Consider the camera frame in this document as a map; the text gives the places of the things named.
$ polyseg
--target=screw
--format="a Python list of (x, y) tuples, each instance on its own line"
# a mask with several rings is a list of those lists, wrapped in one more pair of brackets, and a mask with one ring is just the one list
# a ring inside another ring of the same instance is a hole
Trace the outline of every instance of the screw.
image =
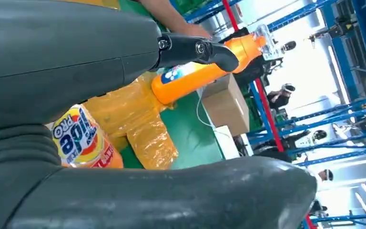
[(203, 54), (205, 52), (205, 45), (203, 42), (198, 42), (195, 48), (197, 54)]
[(160, 40), (158, 45), (160, 49), (167, 49), (169, 47), (169, 43), (166, 40)]

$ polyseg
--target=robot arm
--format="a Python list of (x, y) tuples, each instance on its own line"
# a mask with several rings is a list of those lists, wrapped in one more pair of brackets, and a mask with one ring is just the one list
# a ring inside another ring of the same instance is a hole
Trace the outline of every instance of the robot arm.
[(226, 71), (238, 65), (225, 46), (161, 34), (149, 18), (70, 2), (0, 0), (0, 128), (49, 123), (147, 70), (190, 61)]
[(150, 19), (103, 7), (0, 0), (0, 228), (298, 226), (315, 197), (315, 178), (269, 158), (174, 171), (61, 167), (42, 124), (71, 105), (169, 61), (237, 66), (230, 52), (229, 61), (214, 52), (227, 49), (200, 38), (183, 47), (197, 53), (200, 44), (204, 52), (162, 58), (179, 47), (177, 38), (161, 35)]

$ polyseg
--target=person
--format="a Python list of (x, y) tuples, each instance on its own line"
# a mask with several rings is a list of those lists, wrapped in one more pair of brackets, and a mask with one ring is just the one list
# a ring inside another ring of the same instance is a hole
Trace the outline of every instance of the person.
[(290, 41), (290, 42), (285, 43), (281, 47), (281, 51), (282, 52), (291, 51), (291, 50), (295, 49), (295, 47), (296, 47), (296, 42), (295, 41)]
[[(269, 158), (282, 160), (282, 161), (285, 161), (288, 163), (292, 162), (291, 157), (285, 152), (280, 152), (276, 146), (266, 146), (263, 148), (263, 150), (261, 152), (259, 152), (258, 154), (254, 154), (253, 156), (269, 157)], [(316, 173), (315, 171), (312, 171), (310, 169), (307, 169), (307, 171), (316, 178), (316, 182), (317, 182), (317, 186), (318, 186), (317, 190), (319, 190), (319, 188), (321, 187), (321, 184), (324, 181), (333, 181), (334, 176), (333, 176), (333, 172), (330, 169), (324, 169), (318, 173)]]
[(316, 199), (314, 201), (314, 204), (312, 205), (311, 210), (309, 211), (309, 216), (319, 217), (322, 214), (325, 214), (326, 211), (327, 211), (327, 207), (322, 206), (321, 203), (319, 202), (319, 200)]
[(141, 3), (160, 23), (173, 32), (188, 36), (211, 38), (211, 35), (197, 24), (187, 23), (169, 0), (133, 0)]
[(279, 111), (280, 107), (288, 104), (291, 94), (295, 91), (295, 87), (290, 83), (286, 83), (281, 87), (280, 91), (271, 91), (267, 95), (267, 100), (271, 109)]
[[(311, 132), (309, 130), (305, 130), (304, 132), (302, 132), (300, 134), (290, 135), (288, 137), (283, 137), (281, 139), (281, 142), (283, 144), (284, 149), (285, 150), (292, 150), (292, 149), (302, 148), (302, 147), (306, 147), (306, 146), (311, 146), (311, 145), (314, 145), (317, 140), (321, 140), (321, 139), (327, 137), (326, 131), (317, 130), (312, 135), (311, 140), (312, 140), (313, 144), (311, 143), (310, 139), (308, 139), (307, 143), (305, 141), (297, 142), (298, 140), (300, 140), (301, 138), (307, 136), (310, 133)], [(254, 150), (261, 149), (265, 146), (275, 146), (275, 145), (276, 145), (275, 140), (270, 140), (270, 141), (264, 142), (262, 144), (259, 144), (258, 146), (256, 146), (254, 148)]]

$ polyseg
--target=detergent bottle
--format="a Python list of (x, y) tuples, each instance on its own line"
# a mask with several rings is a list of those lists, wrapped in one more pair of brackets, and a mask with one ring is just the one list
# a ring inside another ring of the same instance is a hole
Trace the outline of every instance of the detergent bottle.
[(48, 124), (64, 167), (123, 168), (122, 157), (83, 105)]
[[(254, 58), (262, 55), (261, 47), (266, 45), (264, 36), (254, 33), (233, 38), (224, 43), (239, 60), (233, 73), (240, 73)], [(216, 64), (189, 62), (157, 75), (152, 81), (152, 91), (162, 104), (170, 104), (177, 99), (226, 75)]]

